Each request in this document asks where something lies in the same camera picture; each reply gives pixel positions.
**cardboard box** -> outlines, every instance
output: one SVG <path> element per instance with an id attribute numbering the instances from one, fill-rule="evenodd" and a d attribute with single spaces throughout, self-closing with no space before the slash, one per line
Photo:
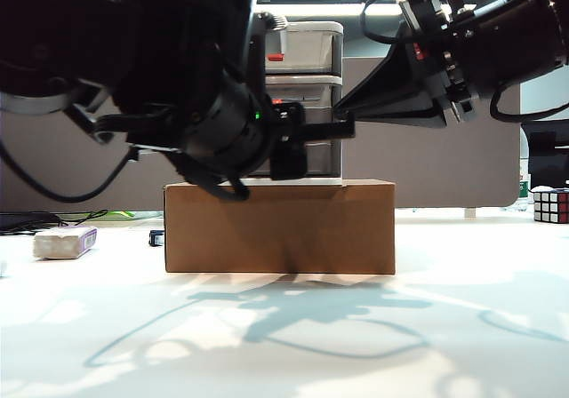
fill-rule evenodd
<path id="1" fill-rule="evenodd" d="M 244 203 L 164 190 L 168 272 L 394 274 L 393 183 L 257 186 Z"/>

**white table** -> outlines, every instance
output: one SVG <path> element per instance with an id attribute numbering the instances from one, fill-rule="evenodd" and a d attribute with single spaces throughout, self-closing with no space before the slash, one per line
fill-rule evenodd
<path id="1" fill-rule="evenodd" d="M 398 211 L 392 277 L 167 274 L 149 221 L 0 238 L 0 395 L 569 396 L 569 226 L 462 216 Z"/>

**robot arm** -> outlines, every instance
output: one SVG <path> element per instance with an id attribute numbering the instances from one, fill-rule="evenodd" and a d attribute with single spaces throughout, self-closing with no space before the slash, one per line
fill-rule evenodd
<path id="1" fill-rule="evenodd" d="M 447 2 L 451 11 L 443 12 Z M 400 0 L 406 23 L 382 62 L 336 107 L 358 121 L 445 127 L 446 110 L 461 122 L 475 113 L 471 100 L 492 98 L 499 121 L 527 122 L 553 115 L 505 115 L 498 109 L 509 86 L 542 76 L 569 60 L 569 0 L 499 0 L 475 11 L 462 0 Z"/>
<path id="2" fill-rule="evenodd" d="M 368 0 L 370 5 L 375 0 Z M 0 109 L 62 110 L 99 143 L 126 132 L 131 150 L 161 152 L 189 182 L 244 200 L 240 179 L 270 159 L 272 179 L 306 174 L 310 140 L 354 134 L 354 118 L 444 126 L 445 110 L 472 115 L 470 99 L 567 63 L 567 0 L 500 0 L 475 12 L 462 0 L 399 0 L 406 22 L 388 59 L 337 107 L 337 123 L 305 124 L 300 104 L 273 105 L 264 87 L 264 42 L 283 24 L 253 14 L 254 0 L 0 0 Z M 451 13 L 441 13 L 441 3 Z M 120 114 L 90 113 L 111 95 Z M 39 192 L 10 157 L 7 165 Z M 228 180 L 233 191 L 219 184 Z"/>

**rubik's cube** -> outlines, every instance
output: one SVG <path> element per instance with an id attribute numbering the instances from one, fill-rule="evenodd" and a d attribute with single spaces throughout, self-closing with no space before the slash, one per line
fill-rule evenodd
<path id="1" fill-rule="evenodd" d="M 569 188 L 533 193 L 534 219 L 538 222 L 569 223 Z"/>

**white eraser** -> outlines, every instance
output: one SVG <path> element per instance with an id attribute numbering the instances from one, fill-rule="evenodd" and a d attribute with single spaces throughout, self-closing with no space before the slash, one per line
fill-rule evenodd
<path id="1" fill-rule="evenodd" d="M 34 236 L 36 259 L 77 259 L 97 239 L 96 227 L 54 227 Z"/>

